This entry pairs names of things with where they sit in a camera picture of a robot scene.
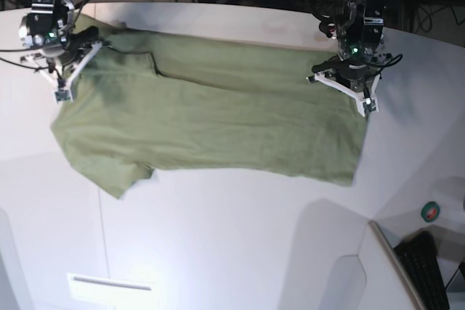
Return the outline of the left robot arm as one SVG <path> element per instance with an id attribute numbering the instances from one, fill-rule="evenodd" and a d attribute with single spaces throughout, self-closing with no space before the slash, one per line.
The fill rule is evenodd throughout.
<path id="1" fill-rule="evenodd" d="M 333 0 L 333 14 L 320 30 L 338 41 L 337 54 L 312 67 L 313 77 L 328 78 L 354 92 L 369 90 L 394 57 L 386 53 L 384 10 L 389 0 Z"/>

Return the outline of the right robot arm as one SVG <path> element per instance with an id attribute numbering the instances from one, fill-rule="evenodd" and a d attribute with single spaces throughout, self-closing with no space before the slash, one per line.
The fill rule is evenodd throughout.
<path id="1" fill-rule="evenodd" d="M 77 19 L 90 0 L 31 0 L 31 9 L 22 18 L 19 37 L 26 51 L 23 59 L 44 59 L 48 69 L 69 67 L 80 62 L 100 41 L 95 26 L 76 32 Z"/>

